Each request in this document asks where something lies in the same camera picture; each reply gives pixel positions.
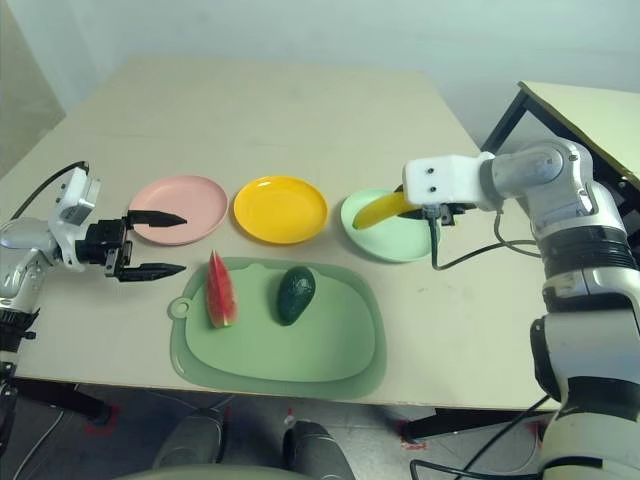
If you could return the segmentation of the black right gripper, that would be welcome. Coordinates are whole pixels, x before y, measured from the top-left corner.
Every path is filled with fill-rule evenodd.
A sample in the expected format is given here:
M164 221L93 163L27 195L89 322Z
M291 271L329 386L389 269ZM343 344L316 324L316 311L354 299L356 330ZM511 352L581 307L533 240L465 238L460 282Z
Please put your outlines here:
M394 193L404 192L404 186L401 184ZM398 214L398 217L406 219L425 219L429 221L439 221L443 226L454 226L455 217L463 215L467 210L472 210L471 203L443 203L425 205L423 208L409 210Z

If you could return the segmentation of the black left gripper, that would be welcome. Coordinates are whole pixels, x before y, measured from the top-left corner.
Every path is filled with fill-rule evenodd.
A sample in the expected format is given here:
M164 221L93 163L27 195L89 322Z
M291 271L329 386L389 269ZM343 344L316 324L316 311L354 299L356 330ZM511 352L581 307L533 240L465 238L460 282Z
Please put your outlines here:
M144 263L128 267L132 242L128 231L134 225L168 228L186 224L187 220L172 213L156 210L129 210L125 217L99 220L88 226L83 240L75 242L76 257L81 264L100 265L107 277L120 282L147 282L176 275L186 269L183 265Z

